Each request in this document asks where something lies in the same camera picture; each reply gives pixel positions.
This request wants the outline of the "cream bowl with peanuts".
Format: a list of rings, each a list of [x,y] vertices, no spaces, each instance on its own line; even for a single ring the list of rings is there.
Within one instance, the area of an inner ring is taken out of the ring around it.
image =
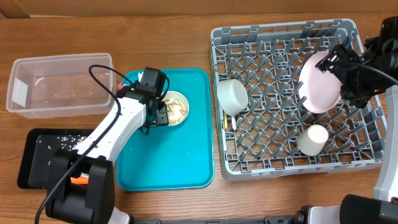
[[[169,126],[182,124],[189,114],[189,102],[177,91],[168,91],[162,100],[167,107]]]

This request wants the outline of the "pink round plate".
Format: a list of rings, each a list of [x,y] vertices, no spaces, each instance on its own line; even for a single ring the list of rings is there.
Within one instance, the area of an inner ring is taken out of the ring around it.
[[[299,81],[303,85],[299,88],[299,97],[306,97],[304,107],[316,114],[332,109],[340,100],[342,83],[334,74],[326,71],[323,73],[315,65],[327,56],[328,52],[317,52],[303,65]]]

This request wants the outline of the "yellow plastic spoon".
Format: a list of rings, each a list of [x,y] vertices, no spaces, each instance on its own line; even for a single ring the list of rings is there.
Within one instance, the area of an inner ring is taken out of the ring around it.
[[[228,128],[228,115],[225,113],[225,111],[223,112],[223,126],[224,129]]]

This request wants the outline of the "grey bowl with rice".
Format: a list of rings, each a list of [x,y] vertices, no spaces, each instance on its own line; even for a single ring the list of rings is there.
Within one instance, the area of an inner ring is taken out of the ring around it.
[[[246,109],[248,94],[239,80],[220,81],[216,90],[218,102],[227,115],[236,116]]]

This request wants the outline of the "white paper cup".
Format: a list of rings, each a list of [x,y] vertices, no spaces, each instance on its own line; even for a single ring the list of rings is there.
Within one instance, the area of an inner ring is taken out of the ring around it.
[[[328,131],[319,124],[307,128],[297,138],[297,146],[308,156],[315,156],[321,152],[328,140]]]

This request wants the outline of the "orange carrot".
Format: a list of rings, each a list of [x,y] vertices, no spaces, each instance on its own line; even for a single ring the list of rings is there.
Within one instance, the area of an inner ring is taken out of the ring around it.
[[[77,184],[77,185],[87,185],[88,184],[87,177],[78,177],[78,178],[71,177],[70,180],[71,180],[71,183]]]

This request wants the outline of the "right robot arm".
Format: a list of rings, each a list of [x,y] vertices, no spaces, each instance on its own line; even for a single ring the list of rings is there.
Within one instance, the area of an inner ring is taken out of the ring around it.
[[[377,37],[366,39],[358,55],[338,44],[316,67],[342,83],[343,99],[363,108],[371,97],[385,94],[387,129],[382,166],[373,197],[349,194],[339,211],[340,223],[397,223],[397,17],[382,21]]]

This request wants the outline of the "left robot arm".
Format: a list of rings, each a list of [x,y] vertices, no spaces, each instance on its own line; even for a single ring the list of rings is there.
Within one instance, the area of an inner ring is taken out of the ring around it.
[[[134,223],[115,206],[113,166],[134,132],[168,125],[163,99],[169,86],[164,72],[147,67],[138,80],[108,91],[114,104],[104,120],[74,149],[53,154],[36,223],[41,213],[67,223]]]

